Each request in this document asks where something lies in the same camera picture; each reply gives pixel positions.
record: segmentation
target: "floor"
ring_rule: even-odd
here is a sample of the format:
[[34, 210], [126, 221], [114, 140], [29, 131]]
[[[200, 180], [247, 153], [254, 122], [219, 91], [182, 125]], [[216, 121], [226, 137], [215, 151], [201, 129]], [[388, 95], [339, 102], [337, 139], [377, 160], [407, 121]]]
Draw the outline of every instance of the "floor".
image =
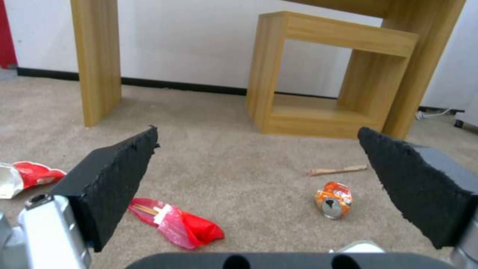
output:
[[[308, 168], [368, 162], [356, 140], [263, 135], [249, 120], [245, 97], [123, 86], [123, 100], [94, 128], [82, 121], [79, 83], [17, 77], [0, 81], [2, 162], [31, 160], [69, 171], [91, 150], [154, 124], [161, 148], [137, 196], [157, 198], [217, 222], [226, 239], [200, 252], [327, 252], [356, 240], [386, 251], [447, 259], [404, 220], [373, 170], [308, 178]], [[409, 141], [435, 146], [478, 174], [478, 129], [456, 129], [451, 116], [415, 123]], [[327, 181], [347, 184], [354, 204], [332, 221], [314, 204]], [[30, 196], [0, 201], [11, 223]], [[146, 255], [182, 251], [126, 213], [92, 268], [123, 268]]]

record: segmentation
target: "red door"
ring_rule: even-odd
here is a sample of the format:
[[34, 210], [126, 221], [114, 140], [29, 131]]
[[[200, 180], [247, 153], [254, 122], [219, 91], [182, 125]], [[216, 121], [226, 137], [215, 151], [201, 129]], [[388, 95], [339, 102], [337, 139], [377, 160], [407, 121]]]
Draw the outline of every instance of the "red door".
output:
[[15, 57], [15, 49], [11, 39], [5, 2], [0, 0], [0, 67], [6, 69], [9, 66], [16, 65], [17, 58]]

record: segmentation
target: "white wall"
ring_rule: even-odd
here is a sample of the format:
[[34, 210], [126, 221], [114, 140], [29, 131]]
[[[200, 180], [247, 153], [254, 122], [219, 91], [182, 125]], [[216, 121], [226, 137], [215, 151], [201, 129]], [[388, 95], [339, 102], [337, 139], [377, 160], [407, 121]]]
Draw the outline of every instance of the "white wall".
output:
[[[20, 67], [77, 71], [69, 1], [5, 2]], [[122, 76], [246, 88], [258, 15], [282, 10], [381, 23], [280, 0], [119, 0]], [[344, 48], [288, 41], [277, 90], [337, 96], [349, 55]], [[456, 65], [453, 70], [464, 66]]]
[[478, 95], [478, 0], [466, 1], [422, 105], [467, 109]]

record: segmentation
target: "black baseboard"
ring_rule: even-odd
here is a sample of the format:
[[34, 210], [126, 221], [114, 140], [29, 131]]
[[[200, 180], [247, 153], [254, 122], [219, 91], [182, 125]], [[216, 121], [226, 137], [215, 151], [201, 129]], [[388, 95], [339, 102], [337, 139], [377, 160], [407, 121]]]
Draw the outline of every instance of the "black baseboard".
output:
[[[54, 79], [63, 79], [63, 80], [74, 80], [74, 81], [79, 80], [78, 73], [75, 73], [75, 72], [64, 72], [64, 71], [53, 71], [53, 70], [18, 67], [17, 73], [19, 76], [24, 76], [24, 77], [54, 78]], [[175, 89], [175, 90], [190, 90], [190, 91], [222, 93], [222, 94], [232, 94], [232, 95], [242, 95], [242, 96], [245, 96], [247, 93], [246, 88], [235, 88], [235, 87], [226, 87], [226, 86], [173, 82], [173, 81], [152, 80], [152, 79], [142, 79], [142, 78], [121, 77], [121, 83], [123, 85], [140, 86], [140, 87], [169, 88], [169, 89]], [[337, 97], [327, 97], [327, 96], [319, 96], [319, 95], [297, 94], [297, 93], [288, 93], [288, 92], [277, 92], [277, 93], [286, 94], [286, 95], [295, 95], [295, 96], [337, 99]], [[419, 107], [418, 110], [427, 111], [428, 109], [437, 110], [437, 109], [443, 109], [443, 108], [421, 106]], [[455, 110], [455, 109], [451, 110], [451, 113], [456, 113], [456, 112], [464, 112], [464, 110]]]
[[17, 67], [17, 74], [19, 76], [24, 76], [24, 77], [55, 78], [55, 79], [76, 80], [76, 81], [80, 80], [78, 73], [75, 73], [75, 72], [52, 71], [52, 70]]

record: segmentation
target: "orange can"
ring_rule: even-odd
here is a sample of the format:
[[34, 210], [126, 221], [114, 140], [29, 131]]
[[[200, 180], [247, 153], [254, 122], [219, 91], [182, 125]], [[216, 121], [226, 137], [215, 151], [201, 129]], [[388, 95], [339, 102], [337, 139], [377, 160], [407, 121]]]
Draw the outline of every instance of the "orange can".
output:
[[329, 219], [339, 219], [350, 211], [352, 192], [344, 184], [330, 181], [315, 194], [320, 211]]

